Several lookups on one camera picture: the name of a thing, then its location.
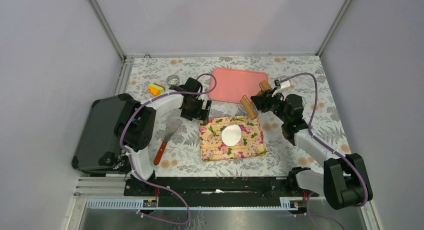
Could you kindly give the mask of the wooden double-ended roller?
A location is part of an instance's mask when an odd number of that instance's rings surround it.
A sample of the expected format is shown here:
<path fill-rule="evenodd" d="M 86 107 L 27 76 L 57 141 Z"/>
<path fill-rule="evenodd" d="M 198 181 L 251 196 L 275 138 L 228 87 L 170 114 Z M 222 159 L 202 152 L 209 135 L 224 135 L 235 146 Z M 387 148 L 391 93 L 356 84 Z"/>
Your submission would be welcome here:
<path fill-rule="evenodd" d="M 240 104 L 245 109 L 249 119 L 254 120 L 258 117 L 257 110 L 262 111 L 267 99 L 273 94 L 273 88 L 267 80 L 262 80 L 259 83 L 260 91 L 256 95 L 250 97 L 244 95 L 240 99 Z"/>

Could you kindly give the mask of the floral cutting board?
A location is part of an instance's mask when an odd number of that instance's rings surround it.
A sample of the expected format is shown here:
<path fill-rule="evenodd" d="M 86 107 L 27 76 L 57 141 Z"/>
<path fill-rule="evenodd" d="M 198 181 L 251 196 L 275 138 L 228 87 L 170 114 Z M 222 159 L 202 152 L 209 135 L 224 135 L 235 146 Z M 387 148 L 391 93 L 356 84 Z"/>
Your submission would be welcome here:
<path fill-rule="evenodd" d="M 204 162 L 264 156 L 265 136 L 258 118 L 211 118 L 199 127 L 200 155 Z"/>

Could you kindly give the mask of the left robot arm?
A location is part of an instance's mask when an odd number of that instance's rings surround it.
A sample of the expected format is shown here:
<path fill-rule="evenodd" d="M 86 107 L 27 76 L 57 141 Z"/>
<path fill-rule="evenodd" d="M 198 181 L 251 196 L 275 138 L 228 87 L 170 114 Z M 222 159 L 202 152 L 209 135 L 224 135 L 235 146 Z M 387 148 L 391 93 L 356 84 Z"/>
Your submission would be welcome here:
<path fill-rule="evenodd" d="M 119 138 L 121 149 L 126 151 L 131 174 L 138 179 L 135 187 L 142 195 L 148 196 L 155 190 L 155 182 L 150 178 L 154 170 L 148 146 L 153 137 L 156 117 L 178 109 L 181 110 L 180 116 L 183 119 L 207 123 L 212 101 L 203 100 L 200 95 L 211 93 L 218 83 L 210 73 L 207 75 L 214 82 L 209 90 L 204 90 L 198 78 L 190 77 L 185 84 L 172 86 L 165 93 L 122 111 L 115 134 Z"/>

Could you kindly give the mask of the metal scraper red handle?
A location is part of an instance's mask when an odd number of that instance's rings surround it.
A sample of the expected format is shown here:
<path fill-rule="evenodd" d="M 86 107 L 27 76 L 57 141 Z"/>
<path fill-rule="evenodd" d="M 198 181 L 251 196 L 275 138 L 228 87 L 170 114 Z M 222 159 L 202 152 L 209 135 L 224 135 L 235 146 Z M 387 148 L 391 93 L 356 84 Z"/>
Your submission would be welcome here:
<path fill-rule="evenodd" d="M 178 130 L 178 128 L 182 125 L 183 121 L 180 119 L 169 118 L 166 122 L 165 135 L 163 141 L 160 145 L 160 148 L 153 160 L 154 165 L 158 165 L 162 159 L 162 156 L 165 152 L 168 142 L 174 133 Z"/>

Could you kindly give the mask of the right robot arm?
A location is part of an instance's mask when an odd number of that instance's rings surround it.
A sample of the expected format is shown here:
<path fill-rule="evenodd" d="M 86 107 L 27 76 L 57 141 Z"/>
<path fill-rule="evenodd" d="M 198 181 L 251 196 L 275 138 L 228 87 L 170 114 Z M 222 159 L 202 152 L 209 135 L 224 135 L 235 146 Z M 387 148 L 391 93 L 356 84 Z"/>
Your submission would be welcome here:
<path fill-rule="evenodd" d="M 262 112 L 272 112 L 283 124 L 284 138 L 293 146 L 307 152 L 322 168 L 317 173 L 306 167 L 295 167 L 289 172 L 287 191 L 293 196 L 305 190 L 323 195 L 329 205 L 340 210 L 362 207 L 374 197 L 365 161 L 361 155 L 343 155 L 316 135 L 304 120 L 303 99 L 296 94 L 283 96 L 273 90 L 251 96 L 251 104 Z"/>

